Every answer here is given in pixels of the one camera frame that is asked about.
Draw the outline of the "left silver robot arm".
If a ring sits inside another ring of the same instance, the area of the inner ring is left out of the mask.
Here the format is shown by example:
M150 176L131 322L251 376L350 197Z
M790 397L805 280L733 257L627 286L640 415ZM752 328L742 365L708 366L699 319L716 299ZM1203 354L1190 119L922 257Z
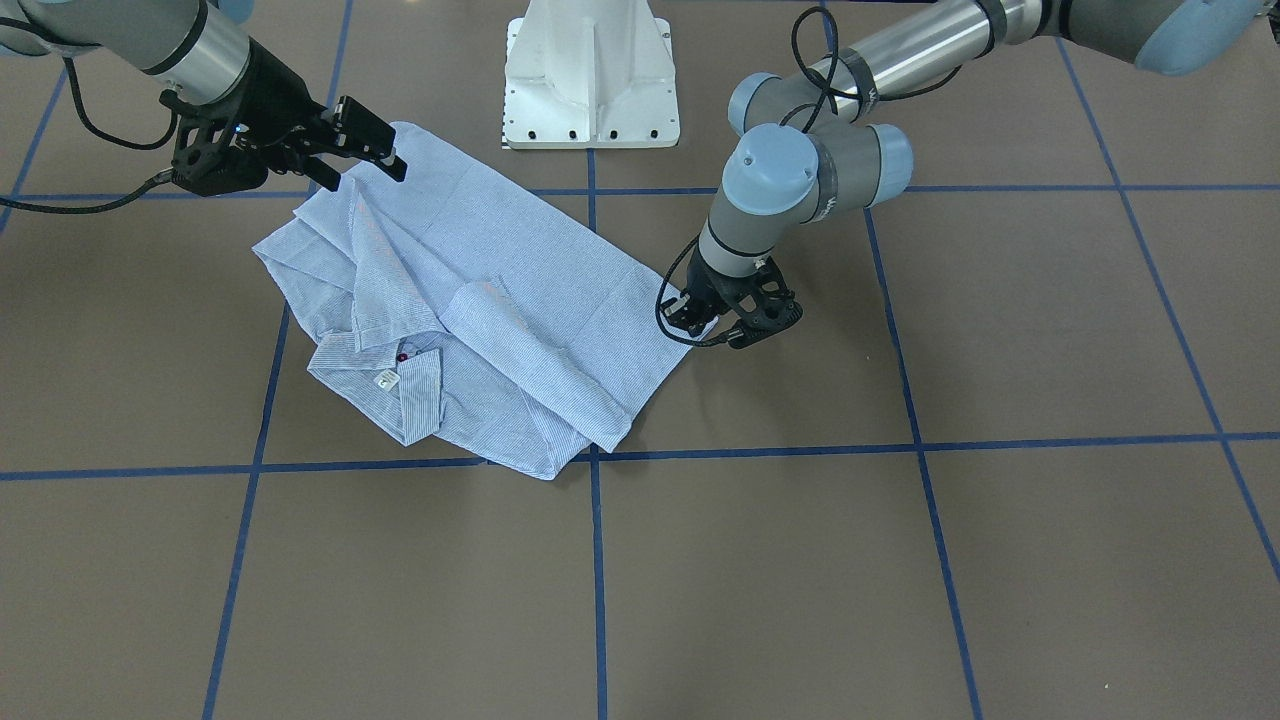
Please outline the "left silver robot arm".
M947 85L969 61L1032 38L1061 38L1161 76L1221 56L1272 1L937 1L795 74L755 73L733 90L739 137L707 220L677 256L684 288L660 287L655 320L671 340L744 348L788 329L803 307L773 252L792 229L896 199L909 186L906 135L870 124L878 106Z

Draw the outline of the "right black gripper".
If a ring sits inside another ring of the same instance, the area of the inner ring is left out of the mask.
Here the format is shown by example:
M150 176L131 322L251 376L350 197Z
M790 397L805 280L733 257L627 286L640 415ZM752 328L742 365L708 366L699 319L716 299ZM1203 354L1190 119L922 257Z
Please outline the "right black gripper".
M340 173L319 159L329 154L369 163L397 183L406 179L392 126L348 95L333 106L330 124L302 78L256 40L236 100L233 123L244 127L227 155L236 167L302 167L310 158L310 179L338 191Z

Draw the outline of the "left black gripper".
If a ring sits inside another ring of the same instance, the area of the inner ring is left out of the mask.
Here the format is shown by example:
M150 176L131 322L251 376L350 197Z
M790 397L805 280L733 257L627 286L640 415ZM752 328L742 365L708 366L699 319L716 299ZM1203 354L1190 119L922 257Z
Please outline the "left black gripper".
M745 296L745 278L717 272L700 250L694 250L685 292L664 301L664 323L685 336L703 336L713 319L726 314L733 314L737 318L735 325L742 325L740 305Z

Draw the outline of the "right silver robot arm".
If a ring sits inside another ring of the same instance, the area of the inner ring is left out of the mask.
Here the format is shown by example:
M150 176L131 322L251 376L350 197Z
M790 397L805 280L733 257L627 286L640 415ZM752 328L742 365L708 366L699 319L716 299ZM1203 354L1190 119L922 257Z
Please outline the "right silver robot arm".
M177 117L165 181L204 197L297 174L337 190L330 154L402 181L396 131L355 99L317 102L305 81L243 28L248 3L5 1L3 49L70 59L102 47L163 86Z

